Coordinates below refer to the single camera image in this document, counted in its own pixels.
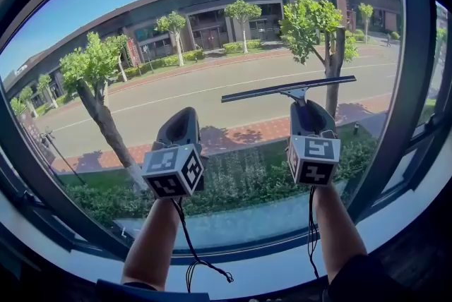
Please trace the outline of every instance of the street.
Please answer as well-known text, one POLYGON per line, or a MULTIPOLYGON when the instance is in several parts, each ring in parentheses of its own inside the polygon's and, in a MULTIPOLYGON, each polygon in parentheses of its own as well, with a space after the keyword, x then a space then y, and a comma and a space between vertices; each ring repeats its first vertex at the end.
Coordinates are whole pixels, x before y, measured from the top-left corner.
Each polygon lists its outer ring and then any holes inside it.
MULTIPOLYGON (((192 106, 200 127, 231 128, 288 115, 290 98, 268 95, 222 104, 221 96, 260 87, 323 78, 321 62, 311 55, 305 66, 292 55, 264 57, 206 68, 171 78, 154 80, 112 93, 108 106, 127 147, 152 143, 158 129, 171 115, 192 106)), ((357 103, 390 95, 397 72, 398 47, 359 47, 359 57, 345 63, 342 76, 355 75, 357 81, 339 89, 339 104, 357 103)), ((312 88, 307 98, 325 104, 326 88, 312 88)), ((65 157, 111 150, 83 105, 36 120, 41 131, 53 130, 54 141, 65 157)))

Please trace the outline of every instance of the sleeve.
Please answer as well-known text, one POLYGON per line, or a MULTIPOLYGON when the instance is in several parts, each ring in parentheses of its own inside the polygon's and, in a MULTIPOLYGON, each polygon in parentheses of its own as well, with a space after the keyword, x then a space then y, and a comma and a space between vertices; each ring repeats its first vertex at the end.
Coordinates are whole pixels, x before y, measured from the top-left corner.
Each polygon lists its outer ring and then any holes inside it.
POLYGON ((357 255, 339 271, 328 288, 332 302, 414 301, 414 295, 367 255, 357 255))

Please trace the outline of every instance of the building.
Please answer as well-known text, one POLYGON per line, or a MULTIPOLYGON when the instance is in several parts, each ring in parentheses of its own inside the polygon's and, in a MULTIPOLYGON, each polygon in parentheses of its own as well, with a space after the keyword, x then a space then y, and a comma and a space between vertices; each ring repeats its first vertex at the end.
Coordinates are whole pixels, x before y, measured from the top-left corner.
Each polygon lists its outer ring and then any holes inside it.
POLYGON ((348 0, 348 8, 356 13, 358 28, 364 28, 364 21, 358 9, 361 3, 374 8, 374 13, 369 20, 369 31, 400 33, 402 27, 401 0, 348 0))
MULTIPOLYGON (((224 43, 242 40, 242 29, 236 20, 225 16, 225 7, 236 0, 138 0, 107 13, 79 28, 49 49, 29 58, 6 87, 8 96, 15 97, 27 85, 35 95, 35 106, 45 102, 36 93, 40 74, 47 73, 52 79, 50 85, 55 97, 65 93, 59 60, 77 47, 84 47, 86 34, 97 32, 101 38, 125 34, 136 44, 141 62, 156 59, 175 52, 173 36, 155 31, 156 20, 176 11, 186 18, 186 26, 181 33, 183 51, 202 47, 205 50, 221 48, 224 43)), ((248 40, 276 40, 279 38, 278 21, 283 17, 283 5, 294 0, 245 0, 258 4, 262 15, 245 25, 248 40)), ((345 0, 329 0, 347 14, 345 0)), ((127 67, 126 55, 122 61, 127 67)))

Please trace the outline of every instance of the marker cube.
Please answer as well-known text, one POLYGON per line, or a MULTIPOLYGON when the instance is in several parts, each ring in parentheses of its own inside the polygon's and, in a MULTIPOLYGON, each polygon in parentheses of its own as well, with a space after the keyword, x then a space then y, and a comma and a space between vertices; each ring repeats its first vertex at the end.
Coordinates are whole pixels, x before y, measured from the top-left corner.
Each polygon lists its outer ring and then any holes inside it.
POLYGON ((158 199, 193 195, 204 166, 193 144, 145 154, 142 176, 158 199))
POLYGON ((326 186, 339 163, 340 140, 291 135, 287 152, 295 183, 326 186))

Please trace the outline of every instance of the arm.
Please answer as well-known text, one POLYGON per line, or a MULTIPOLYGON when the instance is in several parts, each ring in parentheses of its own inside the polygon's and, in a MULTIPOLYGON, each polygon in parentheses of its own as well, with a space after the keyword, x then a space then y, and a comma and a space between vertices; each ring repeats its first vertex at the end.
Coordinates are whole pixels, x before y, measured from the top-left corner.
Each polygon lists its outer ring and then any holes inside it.
POLYGON ((317 216, 326 273, 331 283, 352 257, 367 255, 367 251, 333 186, 316 188, 313 208, 317 216))
POLYGON ((121 283, 142 282, 165 290, 179 215, 170 199, 157 199, 127 255, 121 283))

